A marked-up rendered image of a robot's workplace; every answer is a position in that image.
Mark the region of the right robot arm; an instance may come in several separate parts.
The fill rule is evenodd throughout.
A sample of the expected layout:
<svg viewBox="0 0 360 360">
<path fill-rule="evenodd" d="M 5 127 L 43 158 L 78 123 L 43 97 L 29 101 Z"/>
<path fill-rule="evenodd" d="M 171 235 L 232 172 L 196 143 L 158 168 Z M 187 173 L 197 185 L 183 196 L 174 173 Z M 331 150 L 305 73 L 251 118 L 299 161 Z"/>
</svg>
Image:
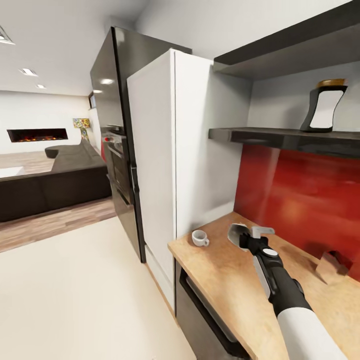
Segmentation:
<svg viewBox="0 0 360 360">
<path fill-rule="evenodd" d="M 263 290 L 276 315 L 289 360 L 348 360 L 305 299 L 300 282 L 284 268 L 279 253 L 261 234 L 272 227 L 253 226 L 239 236 L 239 247 L 249 249 Z"/>
</svg>

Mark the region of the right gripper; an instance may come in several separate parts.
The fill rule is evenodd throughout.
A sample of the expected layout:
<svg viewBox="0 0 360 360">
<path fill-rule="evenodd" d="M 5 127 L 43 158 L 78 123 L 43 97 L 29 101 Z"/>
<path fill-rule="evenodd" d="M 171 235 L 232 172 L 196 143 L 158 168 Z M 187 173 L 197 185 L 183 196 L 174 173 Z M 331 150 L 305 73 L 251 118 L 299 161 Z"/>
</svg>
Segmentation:
<svg viewBox="0 0 360 360">
<path fill-rule="evenodd" d="M 269 246 L 269 239 L 266 236 L 261 236 L 260 238 L 253 238 L 250 235 L 241 234 L 239 236 L 239 247 L 241 249 L 247 250 L 249 249 L 251 251 L 252 247 L 256 243 L 261 243 L 266 246 Z"/>
</svg>

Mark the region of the coffee cup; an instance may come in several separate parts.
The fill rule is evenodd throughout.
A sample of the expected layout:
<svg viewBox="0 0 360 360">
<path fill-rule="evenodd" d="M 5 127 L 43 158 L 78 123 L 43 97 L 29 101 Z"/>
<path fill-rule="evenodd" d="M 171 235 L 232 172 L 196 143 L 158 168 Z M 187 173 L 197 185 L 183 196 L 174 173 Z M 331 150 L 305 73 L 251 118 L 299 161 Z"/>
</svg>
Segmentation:
<svg viewBox="0 0 360 360">
<path fill-rule="evenodd" d="M 207 247 L 209 245 L 207 234 L 203 230 L 194 230 L 194 232 L 192 233 L 192 240 L 194 244 L 199 247 L 203 245 Z"/>
</svg>

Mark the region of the paper coffee filter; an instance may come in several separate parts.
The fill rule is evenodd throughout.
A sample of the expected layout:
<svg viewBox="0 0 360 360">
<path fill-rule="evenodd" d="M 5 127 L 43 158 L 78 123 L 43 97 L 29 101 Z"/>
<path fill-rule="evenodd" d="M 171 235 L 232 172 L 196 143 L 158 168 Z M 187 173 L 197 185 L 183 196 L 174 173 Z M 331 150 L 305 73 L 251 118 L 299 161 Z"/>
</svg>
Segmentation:
<svg viewBox="0 0 360 360">
<path fill-rule="evenodd" d="M 227 231 L 227 237 L 233 244 L 240 247 L 240 235 L 247 235 L 248 233 L 252 234 L 252 231 L 244 223 L 231 223 Z"/>
</svg>

